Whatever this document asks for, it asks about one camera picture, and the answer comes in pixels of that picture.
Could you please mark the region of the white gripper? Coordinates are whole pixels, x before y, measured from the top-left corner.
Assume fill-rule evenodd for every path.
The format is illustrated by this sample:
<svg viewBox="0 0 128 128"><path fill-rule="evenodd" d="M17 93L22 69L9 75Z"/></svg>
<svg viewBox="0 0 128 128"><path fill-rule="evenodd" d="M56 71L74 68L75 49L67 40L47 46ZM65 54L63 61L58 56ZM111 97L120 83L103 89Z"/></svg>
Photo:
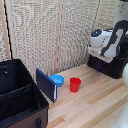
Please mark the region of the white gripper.
<svg viewBox="0 0 128 128"><path fill-rule="evenodd" d="M98 59L105 61L107 63L110 63L113 60L113 58L106 58L102 56L99 52L100 51L95 51L92 49L92 47L88 46L88 53L92 55L93 57L97 57Z"/></svg>

